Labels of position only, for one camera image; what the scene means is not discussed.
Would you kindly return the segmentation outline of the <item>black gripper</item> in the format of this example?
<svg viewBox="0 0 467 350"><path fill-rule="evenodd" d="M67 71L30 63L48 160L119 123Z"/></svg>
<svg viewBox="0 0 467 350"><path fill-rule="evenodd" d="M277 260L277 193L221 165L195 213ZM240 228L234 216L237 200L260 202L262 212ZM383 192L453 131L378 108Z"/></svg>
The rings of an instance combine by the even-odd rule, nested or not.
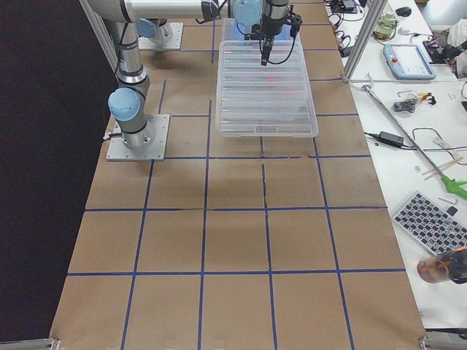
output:
<svg viewBox="0 0 467 350"><path fill-rule="evenodd" d="M260 20L256 24L260 24L260 30L249 34L249 40L260 40L260 52L262 66L271 64L269 58L274 45L274 37L282 31L283 25L286 23L288 11L283 13L272 12L269 15L263 12Z"/></svg>

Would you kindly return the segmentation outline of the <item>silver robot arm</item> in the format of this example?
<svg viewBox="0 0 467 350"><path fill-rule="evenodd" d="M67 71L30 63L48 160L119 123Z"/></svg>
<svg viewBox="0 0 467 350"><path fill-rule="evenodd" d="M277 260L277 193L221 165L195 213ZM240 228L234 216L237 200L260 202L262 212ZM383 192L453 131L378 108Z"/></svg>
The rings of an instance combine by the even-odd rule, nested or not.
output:
<svg viewBox="0 0 467 350"><path fill-rule="evenodd" d="M136 30L140 37L155 43L165 43L173 37L173 31L167 19L139 19Z"/></svg>
<svg viewBox="0 0 467 350"><path fill-rule="evenodd" d="M144 113L150 80L139 51L139 20L194 18L204 24L227 17L244 27L257 25L254 35L265 45L261 55L265 66L275 37L294 16L288 1L90 1L89 5L106 21L117 51L118 88L110 94L108 106L120 127L123 144L130 150L148 148L156 136Z"/></svg>

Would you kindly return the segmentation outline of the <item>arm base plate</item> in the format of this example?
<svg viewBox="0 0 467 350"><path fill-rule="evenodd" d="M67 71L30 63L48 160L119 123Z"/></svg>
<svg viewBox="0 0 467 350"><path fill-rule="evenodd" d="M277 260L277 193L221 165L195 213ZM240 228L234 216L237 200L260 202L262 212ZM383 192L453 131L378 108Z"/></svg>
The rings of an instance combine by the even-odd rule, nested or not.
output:
<svg viewBox="0 0 467 350"><path fill-rule="evenodd" d="M169 114L146 114L147 124L139 133L124 133L117 122L109 139L109 161L163 161L169 132Z"/></svg>
<svg viewBox="0 0 467 350"><path fill-rule="evenodd" d="M179 51L181 49L183 23L165 23L162 26L150 20L136 23L141 51Z"/></svg>

